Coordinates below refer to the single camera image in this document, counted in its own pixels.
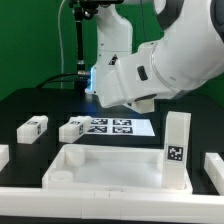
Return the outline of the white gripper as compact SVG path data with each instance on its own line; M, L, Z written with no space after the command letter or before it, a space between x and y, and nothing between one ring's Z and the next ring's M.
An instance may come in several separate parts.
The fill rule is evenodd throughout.
M152 69L153 48L118 59L114 69L98 81L98 97L104 108L131 103L156 94L167 94L167 87Z

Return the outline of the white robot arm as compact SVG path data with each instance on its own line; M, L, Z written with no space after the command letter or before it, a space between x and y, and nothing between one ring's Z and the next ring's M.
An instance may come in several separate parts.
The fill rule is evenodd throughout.
M164 36L132 51L131 23L117 4L150 2ZM97 61L88 94L105 108L142 113L224 73L224 0L70 0L79 19L97 23Z

